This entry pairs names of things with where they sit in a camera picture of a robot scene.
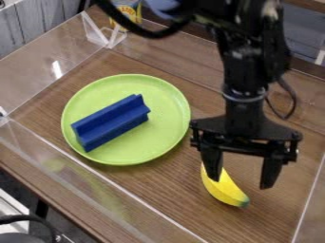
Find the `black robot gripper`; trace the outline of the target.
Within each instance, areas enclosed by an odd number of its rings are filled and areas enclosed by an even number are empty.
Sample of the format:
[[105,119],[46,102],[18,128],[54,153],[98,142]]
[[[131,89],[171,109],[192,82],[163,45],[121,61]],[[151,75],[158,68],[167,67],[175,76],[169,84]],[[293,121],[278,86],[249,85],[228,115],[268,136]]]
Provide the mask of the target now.
[[194,119],[189,127],[190,145],[201,153],[209,178],[220,181],[224,153],[261,157],[261,189],[273,187],[282,165],[297,161],[299,142],[303,134],[270,120],[264,114],[266,92],[248,96],[234,90],[222,93],[225,114]]

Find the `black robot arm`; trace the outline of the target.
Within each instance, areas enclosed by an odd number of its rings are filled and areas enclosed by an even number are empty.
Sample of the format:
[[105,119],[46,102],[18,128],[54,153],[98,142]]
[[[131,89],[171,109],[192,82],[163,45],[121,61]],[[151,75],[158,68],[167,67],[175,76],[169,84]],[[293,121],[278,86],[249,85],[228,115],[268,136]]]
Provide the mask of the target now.
[[281,0],[194,0],[193,15],[208,26],[224,63],[225,114],[196,119],[190,144],[201,152],[212,180],[221,180],[224,154],[264,158],[261,187],[270,188],[282,166],[297,160],[303,134],[270,120],[268,90],[284,80],[291,53],[284,32]]

